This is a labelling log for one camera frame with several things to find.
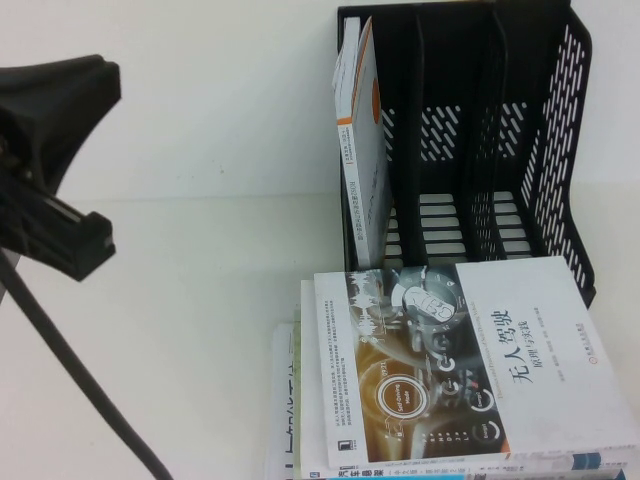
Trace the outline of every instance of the black cord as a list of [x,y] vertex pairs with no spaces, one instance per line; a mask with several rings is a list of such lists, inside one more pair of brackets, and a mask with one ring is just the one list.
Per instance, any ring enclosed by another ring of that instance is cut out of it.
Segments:
[[7,292],[11,294],[20,309],[22,309],[31,325],[38,331],[49,349],[116,435],[140,459],[156,480],[173,480],[167,468],[129,425],[78,356],[71,350],[69,344],[29,291],[29,288],[1,249],[0,282],[4,284]]

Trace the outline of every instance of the black desk organizer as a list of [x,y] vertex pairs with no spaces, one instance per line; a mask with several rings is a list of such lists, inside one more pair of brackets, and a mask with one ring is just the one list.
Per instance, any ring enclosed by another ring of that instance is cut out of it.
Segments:
[[[435,266],[563,255],[594,272],[569,208],[591,61],[570,0],[344,7],[373,16],[395,202],[387,261]],[[345,267],[357,270],[342,183]]]

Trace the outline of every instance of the book title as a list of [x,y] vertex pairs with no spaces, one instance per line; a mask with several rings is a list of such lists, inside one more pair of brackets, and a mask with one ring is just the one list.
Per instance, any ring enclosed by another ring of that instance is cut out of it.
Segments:
[[514,383],[533,383],[533,370],[544,365],[527,321],[514,322],[507,310],[491,315]]

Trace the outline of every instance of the white book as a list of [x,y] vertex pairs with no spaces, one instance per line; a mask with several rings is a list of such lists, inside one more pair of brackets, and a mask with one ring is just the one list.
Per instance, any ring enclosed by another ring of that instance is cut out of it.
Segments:
[[278,325],[271,341],[271,423],[264,480],[290,480],[294,476],[294,344],[294,325]]
[[333,77],[340,151],[360,268],[381,266],[391,210],[371,18],[345,20]]
[[331,469],[553,471],[636,454],[564,259],[318,274],[315,293]]
[[625,462],[610,459],[597,470],[575,470],[573,458],[558,458],[553,462],[473,462],[453,459],[448,464],[418,464],[417,462],[378,464],[375,466],[329,467],[326,448],[322,373],[320,367],[319,335],[317,328],[314,284],[303,281],[301,287],[301,392],[298,479],[332,479],[347,477],[403,478],[434,480],[577,480],[614,479]]

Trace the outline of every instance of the desk surface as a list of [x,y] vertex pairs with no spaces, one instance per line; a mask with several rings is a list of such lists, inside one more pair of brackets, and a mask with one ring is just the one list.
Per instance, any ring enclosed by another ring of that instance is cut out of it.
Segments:
[[[573,200],[597,274],[592,314],[640,419],[640,219],[621,208],[640,204],[640,185],[580,186]],[[28,259],[20,273],[176,480],[261,478],[271,335],[300,280],[342,268],[338,198],[79,207],[113,221],[118,254],[82,284]],[[149,478],[9,298],[0,385],[0,478]]]

